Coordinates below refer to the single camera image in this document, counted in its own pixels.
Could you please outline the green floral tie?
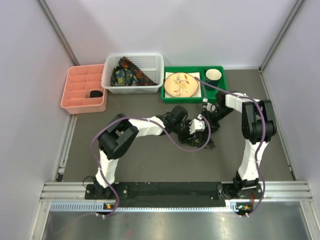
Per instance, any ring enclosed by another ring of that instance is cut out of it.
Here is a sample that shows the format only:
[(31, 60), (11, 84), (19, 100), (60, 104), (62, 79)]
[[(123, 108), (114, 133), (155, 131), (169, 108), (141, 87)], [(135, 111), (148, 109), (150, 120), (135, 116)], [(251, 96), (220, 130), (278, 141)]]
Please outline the green floral tie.
[(178, 140), (181, 144), (188, 145), (190, 147), (200, 148), (208, 140), (209, 132), (206, 131), (196, 131), (193, 134), (180, 133), (178, 134)]

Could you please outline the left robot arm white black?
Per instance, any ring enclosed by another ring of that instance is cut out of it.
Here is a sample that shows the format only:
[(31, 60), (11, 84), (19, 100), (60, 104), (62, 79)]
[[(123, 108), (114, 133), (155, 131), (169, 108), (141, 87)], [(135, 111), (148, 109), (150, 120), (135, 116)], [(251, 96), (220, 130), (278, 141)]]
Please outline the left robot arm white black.
[(188, 112), (180, 105), (164, 115), (156, 115), (145, 120), (124, 119), (124, 117), (124, 114), (118, 114), (113, 119), (115, 124), (98, 137), (99, 168), (94, 185), (97, 194), (105, 199), (113, 194), (112, 184), (115, 182), (119, 159), (128, 151), (136, 138), (190, 132), (190, 128), (183, 124)]

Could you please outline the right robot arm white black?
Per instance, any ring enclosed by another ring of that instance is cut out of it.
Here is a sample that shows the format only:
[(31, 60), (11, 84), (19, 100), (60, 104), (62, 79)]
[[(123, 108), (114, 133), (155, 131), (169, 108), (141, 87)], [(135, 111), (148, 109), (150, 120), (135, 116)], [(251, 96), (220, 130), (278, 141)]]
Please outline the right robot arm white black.
[(270, 100), (254, 99), (240, 92), (218, 91), (215, 97), (217, 103), (210, 103), (206, 97), (202, 100), (202, 113), (211, 129), (217, 130), (220, 120), (237, 111), (241, 113), (241, 132), (245, 139), (241, 165), (232, 186), (222, 185), (221, 195), (227, 199), (245, 198), (261, 190), (260, 164), (267, 145), (277, 133), (273, 105)]

